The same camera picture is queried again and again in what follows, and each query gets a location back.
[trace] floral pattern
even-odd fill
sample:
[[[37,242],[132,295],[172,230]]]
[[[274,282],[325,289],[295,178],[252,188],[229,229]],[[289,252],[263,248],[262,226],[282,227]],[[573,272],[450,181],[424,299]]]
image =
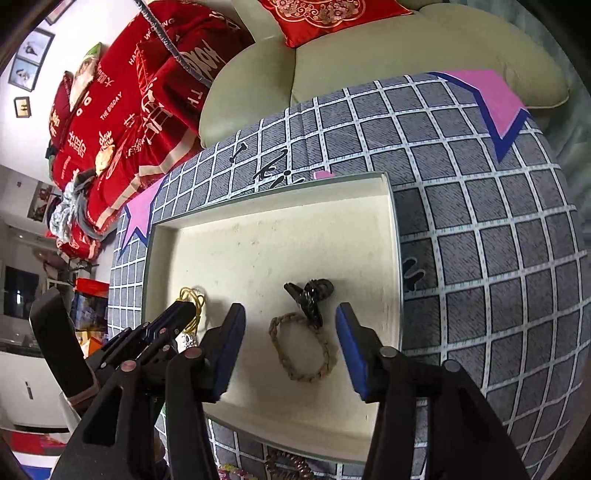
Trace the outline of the floral pattern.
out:
[[[288,22],[307,21],[320,28],[333,28],[356,20],[365,12],[365,0],[271,0],[277,14]]]

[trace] red blanket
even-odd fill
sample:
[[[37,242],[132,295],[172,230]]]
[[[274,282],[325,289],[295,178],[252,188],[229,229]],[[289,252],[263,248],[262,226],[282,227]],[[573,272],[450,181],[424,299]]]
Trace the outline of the red blanket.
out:
[[[252,43],[247,32],[203,5],[162,0],[150,8],[191,66],[211,80]],[[141,15],[113,42],[53,164],[54,180],[64,189],[76,170],[94,168],[97,154],[114,145],[109,168],[88,193],[87,220],[98,233],[129,199],[201,150],[207,92]]]

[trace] white cabinet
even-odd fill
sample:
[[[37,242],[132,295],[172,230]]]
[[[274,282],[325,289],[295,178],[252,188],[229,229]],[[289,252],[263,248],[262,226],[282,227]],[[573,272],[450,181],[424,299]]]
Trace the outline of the white cabinet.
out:
[[[66,428],[61,389],[43,358],[0,352],[0,404],[10,421],[27,427]]]

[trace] black hair clip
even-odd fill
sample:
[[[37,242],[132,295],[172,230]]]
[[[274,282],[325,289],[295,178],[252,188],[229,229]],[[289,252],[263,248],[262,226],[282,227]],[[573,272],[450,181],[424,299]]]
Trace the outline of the black hair clip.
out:
[[[335,291],[330,280],[310,280],[304,288],[294,283],[286,283],[283,288],[297,302],[310,324],[316,328],[322,327],[322,315],[317,303],[326,300]]]

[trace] sofa cushion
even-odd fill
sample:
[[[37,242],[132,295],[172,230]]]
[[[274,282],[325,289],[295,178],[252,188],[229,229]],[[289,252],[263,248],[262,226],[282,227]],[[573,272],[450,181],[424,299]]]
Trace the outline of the sofa cushion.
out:
[[[404,74],[504,68],[480,45],[421,12],[317,38],[297,49],[291,104]]]
[[[51,143],[58,149],[61,148],[68,133],[68,127],[73,115],[70,111],[70,92],[72,91],[73,79],[74,76],[71,72],[64,72],[49,114]]]
[[[317,38],[298,48],[296,60],[292,105],[375,79],[464,69],[496,71],[529,109],[569,97],[560,68],[531,37],[464,5],[428,5]]]
[[[425,5],[440,4],[446,0],[398,0],[398,3],[409,10],[420,10]]]
[[[436,4],[421,14],[459,34],[466,34],[506,66],[504,78],[528,109],[555,108],[569,99],[559,66],[529,35],[484,10]]]
[[[462,9],[457,7],[460,5],[430,5],[414,15],[325,35],[296,50],[282,44],[282,38],[255,43],[232,59],[214,82],[199,126],[202,145],[208,147],[265,116],[315,96],[404,74],[494,70],[528,108],[544,106],[547,111],[568,99],[559,67],[529,36],[509,23],[487,12],[462,7],[472,11],[465,14],[476,24],[476,33],[470,33],[453,25],[452,20],[447,26],[444,14],[429,12],[451,8],[461,15]],[[481,40],[484,35],[478,33],[478,24],[491,37],[487,44]],[[512,35],[505,50],[495,46],[503,35]]]
[[[201,112],[201,144],[213,145],[288,108],[295,57],[296,51],[283,38],[267,38],[230,60],[213,82]]]

